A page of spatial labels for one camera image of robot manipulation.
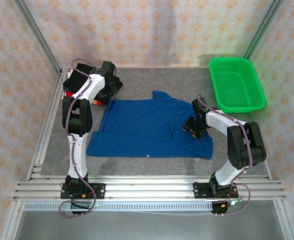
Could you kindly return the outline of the red white t-shirt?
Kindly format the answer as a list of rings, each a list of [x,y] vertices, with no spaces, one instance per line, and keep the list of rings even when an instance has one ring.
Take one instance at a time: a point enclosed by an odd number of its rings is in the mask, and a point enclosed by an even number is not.
[[[63,92],[63,94],[62,94],[61,99],[63,100],[64,97],[72,97],[72,96],[73,96],[73,93],[72,93],[72,92],[65,90],[65,91]],[[91,104],[93,104],[93,105],[97,105],[97,106],[99,106],[99,107],[101,107],[101,106],[103,105],[103,103],[102,103],[100,100],[96,100],[96,99],[93,99],[93,100],[91,101]]]

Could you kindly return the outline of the black t-shirt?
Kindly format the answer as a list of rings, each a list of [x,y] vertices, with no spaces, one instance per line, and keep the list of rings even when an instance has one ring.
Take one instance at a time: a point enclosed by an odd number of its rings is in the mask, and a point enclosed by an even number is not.
[[[90,75],[90,74],[95,74],[95,69],[93,66],[89,66],[87,64],[83,63],[78,63],[76,66],[76,69]],[[66,81],[63,83],[63,88],[65,91],[69,91],[72,93],[76,93],[86,82],[87,77],[78,71],[73,70],[70,76],[67,78]],[[119,89],[122,87],[123,83],[120,81],[119,78]],[[107,103],[109,99],[96,99],[101,102]]]

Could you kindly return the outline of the blue printed t-shirt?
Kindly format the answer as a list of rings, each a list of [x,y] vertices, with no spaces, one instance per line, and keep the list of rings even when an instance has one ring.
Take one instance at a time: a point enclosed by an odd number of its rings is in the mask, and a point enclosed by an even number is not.
[[[196,139],[183,125],[194,117],[190,103],[154,90],[151,99],[109,101],[86,153],[92,157],[205,158],[213,155],[209,134]]]

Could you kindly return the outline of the green plastic basket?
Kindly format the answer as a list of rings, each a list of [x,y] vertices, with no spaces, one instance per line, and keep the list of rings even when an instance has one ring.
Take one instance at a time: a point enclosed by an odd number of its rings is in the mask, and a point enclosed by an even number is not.
[[[208,63],[218,108],[225,113],[251,113],[266,106],[266,97],[251,61],[215,57]]]

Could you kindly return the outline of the aluminium cross rails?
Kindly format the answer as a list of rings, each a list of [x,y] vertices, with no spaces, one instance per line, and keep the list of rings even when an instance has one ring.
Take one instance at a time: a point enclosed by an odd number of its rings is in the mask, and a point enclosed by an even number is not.
[[[21,201],[58,201],[61,194],[61,176],[34,174],[30,181],[17,184],[13,198]],[[164,176],[97,176],[91,183],[105,184],[105,201],[192,201],[193,183],[207,183],[207,177],[191,175]],[[284,200],[285,187],[280,180],[266,175],[247,175],[237,180],[240,195],[253,201]]]

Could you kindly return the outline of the grey metal lower panel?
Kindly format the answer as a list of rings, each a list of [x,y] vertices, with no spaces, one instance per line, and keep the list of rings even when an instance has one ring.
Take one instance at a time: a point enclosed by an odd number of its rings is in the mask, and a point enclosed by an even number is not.
[[[94,212],[65,219],[25,212],[15,240],[284,240],[272,213],[208,214]]]

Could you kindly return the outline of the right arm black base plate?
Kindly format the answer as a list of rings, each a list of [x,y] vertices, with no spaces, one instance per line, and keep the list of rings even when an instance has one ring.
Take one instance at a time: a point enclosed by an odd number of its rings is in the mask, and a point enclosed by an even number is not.
[[[196,199],[235,199],[238,192],[229,185],[216,185],[213,183],[193,183],[193,192]]]

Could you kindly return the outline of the aluminium frame post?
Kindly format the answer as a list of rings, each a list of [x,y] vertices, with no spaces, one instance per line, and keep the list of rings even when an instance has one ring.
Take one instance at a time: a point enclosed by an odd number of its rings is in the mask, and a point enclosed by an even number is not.
[[[43,53],[47,57],[51,67],[53,68],[55,73],[57,73],[59,75],[62,70],[61,70],[56,58],[54,57],[47,41],[45,40],[38,24],[36,23],[30,9],[28,8],[27,3],[25,2],[25,0],[13,0],[13,2],[15,3],[18,10],[20,11],[23,18],[25,19],[28,27],[32,31],[34,37],[36,38],[38,44],[41,47]]]
[[[253,56],[256,48],[258,47],[261,39],[263,38],[270,24],[272,23],[275,15],[277,14],[283,2],[284,0],[272,0],[270,7],[268,8],[259,27],[257,28],[257,31],[255,32],[252,40],[250,41],[250,44],[247,47],[243,58],[249,60]]]

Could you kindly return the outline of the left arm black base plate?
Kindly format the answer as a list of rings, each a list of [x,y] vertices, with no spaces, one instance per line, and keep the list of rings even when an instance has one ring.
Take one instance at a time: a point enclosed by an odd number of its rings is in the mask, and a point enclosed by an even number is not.
[[[76,185],[71,186],[70,184],[63,183],[61,187],[61,199],[67,200],[79,200],[82,195],[86,195],[86,199],[94,199],[94,194],[96,199],[101,200],[105,197],[105,188],[106,185],[104,183],[89,183],[92,190],[87,185]]]

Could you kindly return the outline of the aluminium frame leg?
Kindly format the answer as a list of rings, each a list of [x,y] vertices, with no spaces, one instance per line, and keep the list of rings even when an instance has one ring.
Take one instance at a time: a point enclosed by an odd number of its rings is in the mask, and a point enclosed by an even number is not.
[[[273,201],[284,240],[294,240],[294,219],[287,200]]]
[[[24,211],[24,201],[13,201],[0,240],[15,240]]]

